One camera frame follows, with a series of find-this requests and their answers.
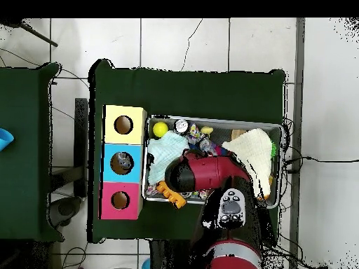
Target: white wall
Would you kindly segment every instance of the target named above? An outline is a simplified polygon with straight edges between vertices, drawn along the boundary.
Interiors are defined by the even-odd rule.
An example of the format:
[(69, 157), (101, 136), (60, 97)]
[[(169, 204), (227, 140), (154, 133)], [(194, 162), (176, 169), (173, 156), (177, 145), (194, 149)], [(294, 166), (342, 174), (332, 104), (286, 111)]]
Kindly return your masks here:
[[(359, 159), (359, 32), (328, 18), (307, 18), (305, 32), (302, 155)], [(359, 269), (358, 192), (358, 163), (304, 161), (299, 244), (307, 263)]]

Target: white cloth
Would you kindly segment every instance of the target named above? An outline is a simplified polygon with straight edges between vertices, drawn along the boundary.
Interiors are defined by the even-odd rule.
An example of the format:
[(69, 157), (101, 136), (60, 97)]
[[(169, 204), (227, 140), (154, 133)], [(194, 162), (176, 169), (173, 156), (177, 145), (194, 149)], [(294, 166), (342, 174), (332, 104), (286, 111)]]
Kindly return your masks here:
[(244, 164), (252, 177), (255, 197), (268, 196), (271, 193), (269, 176), (271, 175), (272, 143), (267, 133), (262, 129), (253, 129), (231, 142), (224, 142), (222, 146), (234, 152), (237, 161)]
[(148, 152), (154, 157), (154, 162), (149, 167), (150, 185), (165, 180), (167, 166), (180, 157), (184, 149), (189, 149), (187, 139), (173, 131), (166, 132), (159, 140), (149, 140)]

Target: light blue towel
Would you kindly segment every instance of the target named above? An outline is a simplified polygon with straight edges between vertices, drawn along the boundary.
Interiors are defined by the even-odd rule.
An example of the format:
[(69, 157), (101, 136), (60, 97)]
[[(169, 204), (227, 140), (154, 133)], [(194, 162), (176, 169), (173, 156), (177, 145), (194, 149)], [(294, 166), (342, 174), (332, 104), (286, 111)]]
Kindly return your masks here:
[(173, 131), (168, 131), (159, 140), (149, 140), (148, 152), (154, 156), (154, 162), (149, 168), (150, 185), (165, 180), (167, 166), (180, 157), (184, 149), (189, 149), (187, 139)]

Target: gray tray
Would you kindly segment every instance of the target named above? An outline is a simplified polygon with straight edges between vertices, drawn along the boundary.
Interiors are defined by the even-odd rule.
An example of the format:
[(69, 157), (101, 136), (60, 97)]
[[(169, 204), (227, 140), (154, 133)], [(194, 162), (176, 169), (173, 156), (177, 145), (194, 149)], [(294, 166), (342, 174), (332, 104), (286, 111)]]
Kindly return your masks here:
[[(213, 132), (210, 135), (210, 139), (219, 145), (222, 145), (223, 142), (231, 141), (231, 131), (233, 129), (242, 129), (242, 130), (251, 130), (255, 128), (260, 128), (265, 131), (271, 140), (276, 144), (277, 151), (276, 156), (272, 159), (272, 176), (273, 182), (271, 185), (271, 194), (267, 200), (259, 201), (266, 208), (271, 209), (277, 207), (279, 204), (280, 197), (280, 183), (282, 176), (282, 167), (284, 161), (284, 151), (283, 144), (285, 141), (285, 131), (281, 125), (277, 124), (267, 124), (267, 123), (252, 123), (252, 122), (239, 122), (235, 120), (211, 120), (208, 118), (187, 118), (184, 116), (151, 116), (147, 119), (147, 140), (144, 145), (144, 170), (142, 177), (142, 197), (149, 201), (158, 201), (158, 202), (169, 202), (161, 193), (156, 195), (147, 195), (147, 186), (148, 186), (148, 174), (149, 174), (149, 163), (147, 156), (147, 148), (149, 140), (154, 138), (153, 126), (155, 123), (162, 121), (168, 125), (170, 130), (173, 129), (173, 123), (178, 119), (185, 119), (191, 123), (195, 123), (200, 129), (203, 126), (213, 127)], [(205, 204), (205, 200), (199, 198), (187, 198), (187, 203), (189, 204)]]

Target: dark green tablecloth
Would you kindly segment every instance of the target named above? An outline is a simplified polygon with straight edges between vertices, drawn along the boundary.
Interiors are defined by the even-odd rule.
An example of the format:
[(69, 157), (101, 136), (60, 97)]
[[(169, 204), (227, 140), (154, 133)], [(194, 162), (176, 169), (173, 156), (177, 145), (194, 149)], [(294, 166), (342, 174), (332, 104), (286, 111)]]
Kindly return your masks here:
[[(148, 114), (218, 118), (262, 123), (282, 123), (283, 82), (281, 70), (270, 74), (173, 72), (150, 69), (115, 69), (98, 60), (89, 73), (91, 135), (89, 165), (89, 239), (108, 238), (189, 239), (200, 212), (199, 205), (175, 210), (170, 203), (144, 201), (136, 221), (99, 220), (102, 106), (140, 106)], [(276, 227), (278, 209), (271, 211)]]
[(0, 151), (0, 238), (62, 240), (46, 218), (49, 83), (58, 64), (0, 68), (0, 127), (15, 140)]

